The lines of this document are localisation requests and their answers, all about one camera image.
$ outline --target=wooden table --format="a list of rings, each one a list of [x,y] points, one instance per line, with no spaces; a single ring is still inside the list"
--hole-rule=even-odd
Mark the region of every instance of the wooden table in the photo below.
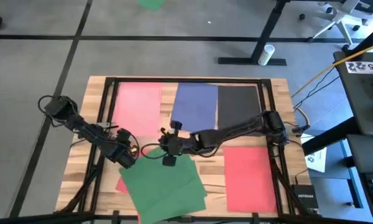
[[[104,82],[106,77],[90,77],[83,99],[80,114],[89,123],[95,123],[97,120],[99,105],[103,94]],[[271,79],[272,89],[275,98],[275,105],[277,111],[280,113],[283,121],[295,123],[295,117],[292,108],[292,100],[288,91],[287,81],[284,78]],[[163,83],[162,102],[160,107],[161,127],[169,128],[171,112],[177,90],[177,83]],[[227,84],[220,85],[248,85],[248,84]],[[267,91],[265,93],[265,104],[269,106],[269,98]],[[182,132],[182,136],[187,136],[188,133]],[[290,137],[291,140],[300,142],[296,137]],[[140,145],[148,142],[157,142],[157,138],[139,139]],[[225,142],[222,146],[264,146],[266,147],[265,137],[251,137],[243,136],[231,141]],[[62,185],[58,196],[56,210],[63,208],[70,199],[76,194],[81,187],[85,177],[86,164],[90,153],[91,144],[82,142],[73,146],[69,153],[69,158],[65,173],[63,175]],[[224,176],[224,156],[220,148],[217,154],[210,158],[202,158],[193,156],[196,161],[196,166],[200,178],[207,191],[205,198],[206,210],[192,213],[193,216],[199,217],[251,217],[251,213],[228,212],[226,208],[226,194],[225,194],[225,176]],[[306,170],[305,158],[302,148],[295,143],[290,143],[285,146],[285,158],[287,162],[287,169],[289,180],[294,184],[294,176]],[[118,192],[115,189],[120,174],[118,169],[119,164],[113,164],[106,161],[103,169],[103,176],[99,188],[98,203],[96,207],[96,214],[98,215],[112,215],[113,210],[119,210],[120,215],[137,215],[137,211],[129,195]],[[298,175],[300,184],[310,184],[308,172]],[[91,201],[92,187],[86,199],[86,204],[89,205]],[[288,213],[287,197],[282,185],[280,186],[280,195],[282,199],[283,212]],[[277,213],[259,213],[260,217],[278,217]]]

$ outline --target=chair wheel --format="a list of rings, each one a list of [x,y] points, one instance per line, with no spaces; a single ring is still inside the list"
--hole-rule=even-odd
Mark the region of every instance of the chair wheel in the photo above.
[[[348,50],[349,50],[349,46],[348,46],[348,44],[346,44],[346,45],[344,45],[343,47],[341,47],[341,50],[342,50],[343,52],[348,51]]]
[[[359,28],[361,28],[359,25],[354,25],[354,27],[352,28],[352,31],[358,31]]]

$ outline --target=green object on floor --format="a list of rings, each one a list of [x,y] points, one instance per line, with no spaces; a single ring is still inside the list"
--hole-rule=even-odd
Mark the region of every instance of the green object on floor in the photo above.
[[[149,10],[156,11],[158,10],[162,4],[164,3],[164,0],[139,0],[138,4],[142,7],[145,7]]]
[[[148,156],[163,153],[156,148]],[[120,169],[120,173],[142,224],[206,209],[206,190],[188,155],[177,156],[174,167],[163,166],[162,159],[143,157],[131,168]]]

